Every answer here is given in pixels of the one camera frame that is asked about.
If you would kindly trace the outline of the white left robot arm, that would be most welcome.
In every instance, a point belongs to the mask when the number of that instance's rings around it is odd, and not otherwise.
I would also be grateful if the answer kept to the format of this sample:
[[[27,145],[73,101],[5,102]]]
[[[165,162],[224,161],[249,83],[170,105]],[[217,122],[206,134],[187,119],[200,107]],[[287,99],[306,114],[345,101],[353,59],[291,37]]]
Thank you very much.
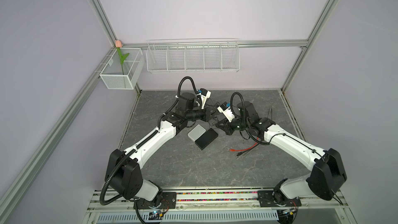
[[[159,117],[157,126],[129,148],[115,149],[111,153],[99,195],[100,204],[109,205],[124,198],[144,199],[159,206],[163,190],[145,180],[141,169],[159,148],[186,128],[188,122],[211,119],[211,109],[206,106],[210,96],[210,91],[197,89],[190,76],[184,77],[178,85],[175,102]]]

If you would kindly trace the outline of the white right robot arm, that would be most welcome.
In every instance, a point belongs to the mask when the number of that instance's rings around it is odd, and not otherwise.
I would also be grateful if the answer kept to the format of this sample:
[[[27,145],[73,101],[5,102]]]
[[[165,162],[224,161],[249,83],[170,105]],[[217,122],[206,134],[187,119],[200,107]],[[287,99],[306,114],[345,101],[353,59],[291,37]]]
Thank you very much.
[[[253,147],[274,145],[286,152],[309,170],[309,174],[281,180],[273,189],[272,199],[286,205],[295,198],[316,196],[322,200],[337,200],[336,193],[347,180],[341,155],[333,148],[316,147],[287,132],[269,118],[259,117],[254,105],[245,101],[239,92],[240,103],[224,102],[217,109],[225,118],[216,124],[226,135],[245,132]]]

